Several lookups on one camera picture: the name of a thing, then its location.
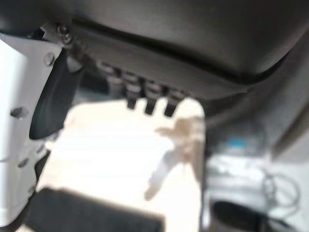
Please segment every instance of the blue label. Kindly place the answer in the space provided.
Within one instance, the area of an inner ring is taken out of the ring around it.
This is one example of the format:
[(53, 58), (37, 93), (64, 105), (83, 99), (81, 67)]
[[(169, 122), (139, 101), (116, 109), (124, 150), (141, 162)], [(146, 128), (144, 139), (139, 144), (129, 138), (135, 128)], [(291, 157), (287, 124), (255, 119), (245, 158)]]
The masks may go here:
[(248, 146), (247, 141), (243, 139), (230, 139), (227, 141), (229, 148), (246, 148)]

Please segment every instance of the screw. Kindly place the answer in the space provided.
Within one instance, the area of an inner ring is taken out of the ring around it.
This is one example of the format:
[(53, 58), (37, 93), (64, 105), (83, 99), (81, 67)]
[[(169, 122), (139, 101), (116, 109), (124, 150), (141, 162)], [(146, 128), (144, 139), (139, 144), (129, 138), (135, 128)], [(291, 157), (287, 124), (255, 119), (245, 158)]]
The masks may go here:
[(43, 60), (46, 66), (51, 66), (55, 61), (55, 55), (52, 52), (49, 52), (44, 56)]
[(62, 38), (62, 42), (64, 44), (70, 44), (73, 41), (73, 37), (70, 34), (68, 34), (68, 33), (62, 35), (61, 38)]
[(59, 25), (57, 27), (57, 32), (58, 32), (59, 35), (67, 34), (68, 31), (69, 30), (68, 30), (67, 26), (65, 26), (65, 25)]

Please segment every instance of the cable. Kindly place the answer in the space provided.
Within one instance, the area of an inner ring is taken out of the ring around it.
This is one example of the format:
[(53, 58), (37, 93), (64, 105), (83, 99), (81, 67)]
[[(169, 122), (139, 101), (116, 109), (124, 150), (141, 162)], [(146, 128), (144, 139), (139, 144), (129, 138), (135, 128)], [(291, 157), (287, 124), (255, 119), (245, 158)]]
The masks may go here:
[[(287, 219), (293, 216), (295, 213), (297, 213), (300, 209), (299, 202), (301, 198), (301, 191), (299, 185), (292, 178), (287, 177), (283, 174), (269, 174), (266, 170), (263, 170), (263, 172), (265, 173), (265, 178), (262, 181), (262, 190), (264, 194), (268, 197), (268, 199), (275, 200), (277, 207), (280, 208), (294, 207), (294, 209), (291, 212), (284, 215), (282, 219)], [(293, 186), (293, 189), (295, 190), (295, 196), (293, 197), (287, 191), (279, 189), (278, 185), (276, 184), (276, 179), (289, 182)], [(292, 199), (291, 202), (289, 203), (279, 202), (277, 199), (277, 194), (279, 191), (281, 191), (281, 193), (283, 193), (285, 196)]]

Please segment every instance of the pin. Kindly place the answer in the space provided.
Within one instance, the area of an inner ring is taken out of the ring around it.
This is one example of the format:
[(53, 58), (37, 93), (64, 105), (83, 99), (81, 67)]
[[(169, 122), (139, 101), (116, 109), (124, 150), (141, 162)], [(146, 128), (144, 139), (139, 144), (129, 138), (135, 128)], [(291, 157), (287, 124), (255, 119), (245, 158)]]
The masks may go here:
[(162, 95), (162, 87), (154, 82), (146, 82), (145, 89), (147, 97), (145, 113), (148, 115), (152, 115), (155, 104)]
[(126, 83), (127, 106), (129, 109), (135, 109), (136, 101), (140, 97), (140, 80), (136, 75), (129, 72), (124, 72), (123, 78)]
[(118, 75), (116, 69), (100, 61), (97, 62), (97, 68), (107, 80), (109, 95), (114, 99), (122, 98), (124, 95), (124, 81)]
[(164, 115), (167, 117), (172, 117), (177, 105), (185, 98), (185, 94), (177, 91), (170, 90), (168, 93), (168, 104), (166, 106)]

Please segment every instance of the white plastic bracket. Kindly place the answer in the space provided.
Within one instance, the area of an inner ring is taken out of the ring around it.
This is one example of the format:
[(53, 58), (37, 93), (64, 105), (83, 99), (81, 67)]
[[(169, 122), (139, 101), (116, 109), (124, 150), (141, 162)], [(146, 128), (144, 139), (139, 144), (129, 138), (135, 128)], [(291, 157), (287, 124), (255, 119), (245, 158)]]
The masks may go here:
[(44, 140), (30, 140), (29, 130), (50, 58), (60, 52), (53, 43), (0, 34), (0, 227), (17, 218), (35, 190)]

